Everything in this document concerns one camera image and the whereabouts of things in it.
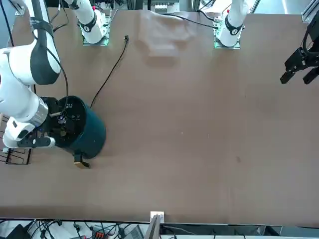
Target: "wooden table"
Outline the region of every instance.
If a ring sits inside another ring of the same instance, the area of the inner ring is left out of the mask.
[[[0,216],[317,225],[319,83],[304,85],[305,72],[279,80],[305,32],[300,16],[249,15],[241,50],[229,50],[213,49],[210,28],[146,11],[119,11],[108,47],[82,46],[69,15],[55,43],[70,94],[87,104],[130,37],[94,105],[106,144],[89,170],[59,148],[2,164]],[[32,41],[27,19],[13,36]],[[38,92],[63,97],[62,75]]]

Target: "metal rack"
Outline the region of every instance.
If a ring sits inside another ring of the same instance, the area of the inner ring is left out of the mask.
[[[7,148],[2,141],[8,117],[3,116],[0,124],[0,162],[13,165],[28,165],[30,163],[31,149]]]

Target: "black cable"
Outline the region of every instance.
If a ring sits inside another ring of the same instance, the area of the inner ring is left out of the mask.
[[[93,227],[90,227],[86,222],[84,222],[84,224],[87,226],[88,229],[90,229],[90,231],[93,231]]]
[[[304,52],[305,52],[307,55],[310,55],[310,56],[318,56],[318,55],[319,55],[319,52],[311,52],[311,51],[308,51],[308,49],[307,49],[307,47],[306,47],[308,35],[309,35],[309,32],[306,31],[305,36],[304,36],[304,39],[303,39],[303,50],[304,50]]]
[[[9,25],[8,18],[6,16],[6,13],[5,13],[5,10],[4,10],[4,7],[3,7],[2,0],[0,0],[0,5],[1,5],[2,13],[3,13],[4,19],[5,19],[6,27],[8,28],[9,37],[10,37],[10,41],[11,41],[11,46],[14,46],[13,37],[12,37],[12,34],[11,34],[11,30],[10,30],[10,25]]]
[[[125,45],[124,45],[123,51],[122,51],[122,53],[121,53],[121,55],[120,55],[118,61],[117,61],[117,62],[115,63],[115,65],[113,66],[113,68],[112,68],[110,74],[108,75],[108,77],[107,77],[106,80],[104,81],[103,85],[100,87],[100,89],[98,90],[98,92],[95,94],[95,96],[94,96],[94,98],[93,98],[93,100],[92,100],[92,103],[91,103],[91,105],[90,105],[90,108],[93,107],[93,105],[94,105],[94,103],[95,103],[95,100],[96,100],[98,94],[100,93],[100,91],[101,91],[102,88],[104,87],[105,83],[106,83],[106,82],[108,81],[108,79],[110,78],[111,74],[113,73],[113,71],[114,71],[114,69],[116,68],[116,66],[117,66],[117,64],[119,63],[119,61],[122,59],[122,56],[123,56],[123,54],[124,54],[124,52],[125,52],[125,50],[126,50],[126,48],[127,48],[127,46],[128,46],[128,43],[129,43],[129,36],[128,36],[128,35],[125,35],[124,41],[125,41]]]
[[[49,228],[53,223],[55,223],[55,221],[51,222],[50,224],[48,222],[44,223],[44,235],[45,235],[46,231],[48,231],[51,239],[55,239],[54,236],[52,235],[51,231],[50,231],[50,228]]]
[[[165,228],[166,230],[168,230],[168,231],[170,231],[171,233],[173,233],[173,235],[174,235],[174,239],[177,239],[177,236],[176,236],[176,234],[175,234],[175,232],[173,232],[171,229],[169,229],[169,228]]]
[[[53,32],[56,32],[57,30],[59,30],[60,28],[62,28],[62,27],[64,27],[64,26],[67,26],[68,24],[69,24],[69,17],[68,17],[68,14],[66,13],[66,11],[65,11],[65,8],[64,8],[64,5],[63,5],[63,0],[61,0],[61,5],[62,5],[62,8],[63,8],[63,11],[64,11],[64,13],[65,13],[65,16],[66,16],[66,23],[65,24],[62,24],[62,25],[59,25],[59,26],[57,26],[57,27],[55,27],[54,29],[53,29]]]
[[[213,19],[213,18],[207,16],[207,14],[204,13],[202,10],[198,10],[198,12],[199,12],[199,13],[202,13],[202,14],[204,15],[204,17],[206,17],[208,20],[210,20],[210,21],[215,21],[215,19]]]
[[[43,222],[42,222],[42,221],[39,221],[39,229],[40,229],[40,232],[41,232],[41,238],[48,239],[48,238],[43,234],[43,230],[41,229],[41,225],[43,226]]]
[[[82,238],[82,237],[81,237],[81,235],[80,235],[80,233],[79,233],[80,228],[79,228],[79,226],[78,226],[78,225],[76,225],[76,224],[75,224],[75,222],[74,222],[74,228],[75,228],[76,233],[78,234],[79,238]]]
[[[31,235],[30,239],[33,238],[33,236],[35,235],[36,231],[37,231],[39,228],[40,228],[40,223],[39,223],[39,226],[33,231],[33,233],[32,233],[32,235]]]
[[[102,229],[103,229],[103,234],[105,234],[104,228],[103,228],[103,224],[101,223]]]
[[[64,108],[63,110],[61,111],[61,114],[65,112],[66,110],[66,106],[67,106],[67,103],[68,103],[68,97],[69,97],[69,84],[68,84],[68,78],[66,76],[66,73],[61,65],[61,63],[59,62],[59,60],[55,57],[55,55],[50,51],[49,48],[47,48],[46,46],[43,46],[42,44],[40,44],[41,47],[45,48],[50,54],[51,56],[54,58],[54,60],[56,61],[56,63],[58,63],[59,67],[61,68],[61,71],[64,75],[64,80],[65,80],[65,89],[66,89],[66,97],[65,97],[65,104],[64,104]]]
[[[230,7],[230,5],[227,6],[227,8],[225,8],[221,13],[225,12],[226,9],[228,9]]]
[[[9,3],[11,4],[11,6],[13,6],[13,8],[16,10],[16,11],[19,11],[18,8],[16,8],[16,6],[13,4],[13,2],[11,0],[8,0]]]
[[[202,6],[198,11],[201,11],[204,7],[206,7],[207,5],[209,5],[213,0],[210,0],[208,3],[206,3],[204,6]]]
[[[125,227],[121,228],[124,233],[125,233],[125,229],[126,229],[127,227],[129,227],[130,225],[132,225],[132,223],[129,223],[129,224],[127,224]],[[122,238],[123,238],[122,236],[120,237],[120,226],[118,226],[118,228],[119,228],[118,234],[117,234],[117,236],[114,237],[113,239],[116,239],[116,238],[122,239]]]
[[[191,234],[191,235],[196,235],[195,233],[192,233],[192,232],[190,232],[190,231],[188,231],[188,230],[185,230],[185,229],[183,229],[183,228],[178,228],[178,227],[171,227],[171,226],[166,226],[166,225],[163,225],[162,226],[163,228],[166,228],[166,229],[174,229],[174,230],[181,230],[181,231],[183,231],[183,232],[186,232],[186,233],[188,233],[188,234]]]
[[[52,23],[52,22],[54,21],[54,19],[60,14],[60,8],[61,8],[61,0],[59,0],[58,11],[57,11],[56,14],[51,18],[51,20],[49,21],[49,23]]]
[[[200,23],[200,22],[197,22],[197,21],[190,20],[190,19],[188,19],[186,17],[183,17],[183,16],[178,16],[178,15],[174,15],[174,14],[168,14],[168,15],[169,16],[176,16],[176,17],[178,17],[180,19],[183,19],[183,20],[186,20],[186,21],[190,21],[190,22],[196,23],[196,24],[201,25],[201,26],[207,26],[207,27],[210,27],[210,28],[218,30],[217,26],[206,25],[206,24],[203,24],[203,23]]]

